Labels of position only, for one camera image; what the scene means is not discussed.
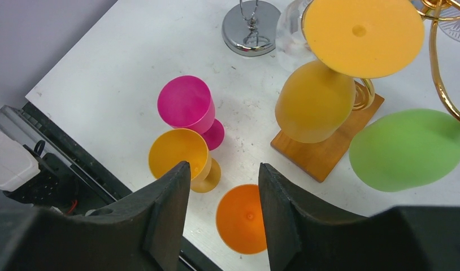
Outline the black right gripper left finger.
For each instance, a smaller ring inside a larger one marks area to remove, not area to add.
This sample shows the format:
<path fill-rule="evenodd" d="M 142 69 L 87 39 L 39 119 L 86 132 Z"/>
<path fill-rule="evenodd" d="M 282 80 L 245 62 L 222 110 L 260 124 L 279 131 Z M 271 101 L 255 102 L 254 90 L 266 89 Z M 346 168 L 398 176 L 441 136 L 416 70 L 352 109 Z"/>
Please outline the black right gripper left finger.
<path fill-rule="evenodd" d="M 176 270 L 189 190 L 182 161 L 88 216 L 0 209 L 0 270 Z"/>

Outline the clear small wine glass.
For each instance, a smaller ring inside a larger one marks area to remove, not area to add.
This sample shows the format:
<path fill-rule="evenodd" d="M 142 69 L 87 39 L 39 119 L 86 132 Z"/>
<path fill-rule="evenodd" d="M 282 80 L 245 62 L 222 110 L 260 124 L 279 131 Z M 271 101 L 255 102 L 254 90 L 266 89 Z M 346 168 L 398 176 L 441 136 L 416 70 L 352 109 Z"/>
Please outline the clear small wine glass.
<path fill-rule="evenodd" d="M 316 59 L 302 31 L 302 17 L 311 2 L 292 1 L 277 22 L 276 56 L 280 65 L 290 73 Z"/>

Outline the green plastic wine glass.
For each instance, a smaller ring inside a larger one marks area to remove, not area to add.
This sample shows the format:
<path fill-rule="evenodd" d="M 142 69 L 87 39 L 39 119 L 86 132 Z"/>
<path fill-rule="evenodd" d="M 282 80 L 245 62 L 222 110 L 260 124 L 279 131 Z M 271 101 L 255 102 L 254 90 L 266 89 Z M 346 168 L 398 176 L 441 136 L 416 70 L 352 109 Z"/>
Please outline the green plastic wine glass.
<path fill-rule="evenodd" d="M 460 163 L 460 122 L 429 108 L 388 114 L 354 136 L 349 161 L 356 176 L 378 191 L 429 185 Z"/>

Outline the gold wire glass rack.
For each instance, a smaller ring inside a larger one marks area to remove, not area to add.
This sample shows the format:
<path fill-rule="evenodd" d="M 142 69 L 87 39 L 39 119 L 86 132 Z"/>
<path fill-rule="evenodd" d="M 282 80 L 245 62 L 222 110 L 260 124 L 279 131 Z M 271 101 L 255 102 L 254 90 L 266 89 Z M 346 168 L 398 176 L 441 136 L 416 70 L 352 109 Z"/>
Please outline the gold wire glass rack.
<path fill-rule="evenodd" d="M 279 131 L 271 146 L 318 182 L 323 182 L 347 152 L 351 140 L 384 102 L 370 79 L 357 79 L 356 105 L 345 122 L 326 140 L 302 143 Z"/>

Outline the clear patterned wine glass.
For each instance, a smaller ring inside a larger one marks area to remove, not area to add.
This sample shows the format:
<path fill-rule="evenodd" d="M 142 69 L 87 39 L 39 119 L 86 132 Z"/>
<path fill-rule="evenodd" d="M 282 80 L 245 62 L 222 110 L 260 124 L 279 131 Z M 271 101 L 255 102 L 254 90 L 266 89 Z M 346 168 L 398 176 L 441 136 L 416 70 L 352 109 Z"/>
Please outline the clear patterned wine glass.
<path fill-rule="evenodd" d="M 426 15 L 433 15 L 438 1 L 433 0 L 411 0 L 413 6 Z M 442 1 L 440 17 L 453 18 L 460 16 L 460 0 Z M 439 28 L 451 39 L 460 42 L 460 20 L 439 21 Z"/>

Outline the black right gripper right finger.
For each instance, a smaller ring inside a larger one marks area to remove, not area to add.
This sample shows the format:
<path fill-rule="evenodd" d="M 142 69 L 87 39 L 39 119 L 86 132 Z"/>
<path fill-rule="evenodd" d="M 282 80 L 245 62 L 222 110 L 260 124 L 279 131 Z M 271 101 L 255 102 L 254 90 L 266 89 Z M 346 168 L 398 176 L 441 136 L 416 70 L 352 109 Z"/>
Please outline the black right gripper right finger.
<path fill-rule="evenodd" d="M 460 207 L 396 206 L 364 217 L 267 163 L 258 186 L 271 270 L 460 270 Z"/>

